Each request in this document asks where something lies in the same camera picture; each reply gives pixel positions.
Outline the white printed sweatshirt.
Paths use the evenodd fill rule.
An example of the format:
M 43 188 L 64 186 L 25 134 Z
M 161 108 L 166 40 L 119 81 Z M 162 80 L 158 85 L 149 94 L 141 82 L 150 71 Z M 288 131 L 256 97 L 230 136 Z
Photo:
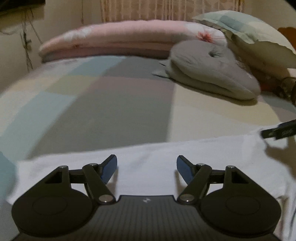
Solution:
M 275 233 L 295 240 L 295 137 L 263 139 L 260 131 L 176 143 L 157 143 L 102 151 L 52 154 L 16 163 L 16 181 L 7 201 L 13 204 L 34 184 L 61 165 L 81 169 L 116 155 L 118 171 L 109 189 L 120 195 L 178 195 L 185 182 L 177 174 L 177 157 L 223 170 L 236 166 L 269 192 L 282 207 Z

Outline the striped green white pillow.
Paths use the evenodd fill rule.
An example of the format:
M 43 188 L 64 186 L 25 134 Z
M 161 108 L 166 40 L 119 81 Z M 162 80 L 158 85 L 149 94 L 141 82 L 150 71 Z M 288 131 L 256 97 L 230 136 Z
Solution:
M 266 22 L 230 10 L 204 13 L 193 19 L 221 30 L 228 47 L 250 67 L 278 79 L 295 77 L 294 47 Z

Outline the wooden headboard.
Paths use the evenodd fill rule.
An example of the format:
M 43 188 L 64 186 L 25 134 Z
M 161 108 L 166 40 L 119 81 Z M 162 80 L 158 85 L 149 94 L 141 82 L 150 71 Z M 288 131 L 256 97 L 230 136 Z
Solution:
M 283 34 L 288 41 L 291 43 L 291 45 L 296 49 L 296 28 L 294 27 L 280 27 L 278 28 L 278 31 Z

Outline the grey donut cushion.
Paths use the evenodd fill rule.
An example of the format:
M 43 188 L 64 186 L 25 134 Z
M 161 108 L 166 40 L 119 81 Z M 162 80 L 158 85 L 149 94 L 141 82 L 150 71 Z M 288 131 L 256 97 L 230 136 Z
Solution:
M 172 47 L 163 70 L 153 75 L 170 78 L 198 90 L 238 100 L 256 99 L 261 89 L 250 70 L 227 47 L 199 40 Z

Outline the pink floral folded quilt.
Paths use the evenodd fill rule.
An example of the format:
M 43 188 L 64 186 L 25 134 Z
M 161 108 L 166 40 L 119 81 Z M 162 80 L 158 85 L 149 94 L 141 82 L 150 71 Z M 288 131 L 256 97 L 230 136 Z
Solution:
M 44 42 L 39 55 L 70 49 L 120 48 L 170 50 L 172 45 L 186 40 L 199 40 L 226 47 L 224 34 L 203 24 L 169 21 L 138 20 L 95 24 L 70 30 Z

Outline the patterned beige curtain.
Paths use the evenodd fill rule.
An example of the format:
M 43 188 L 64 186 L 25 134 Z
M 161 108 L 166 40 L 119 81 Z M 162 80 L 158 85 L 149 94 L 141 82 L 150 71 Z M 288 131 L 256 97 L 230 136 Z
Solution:
M 243 12 L 245 1 L 238 0 L 103 0 L 104 23 L 136 20 L 188 21 L 204 13 L 221 10 Z

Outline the black wall television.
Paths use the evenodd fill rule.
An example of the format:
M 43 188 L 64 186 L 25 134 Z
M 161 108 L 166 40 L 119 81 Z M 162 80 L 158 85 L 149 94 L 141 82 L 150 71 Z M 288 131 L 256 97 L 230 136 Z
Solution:
M 29 6 L 39 6 L 45 4 L 45 0 L 1 0 L 1 12 L 25 8 Z

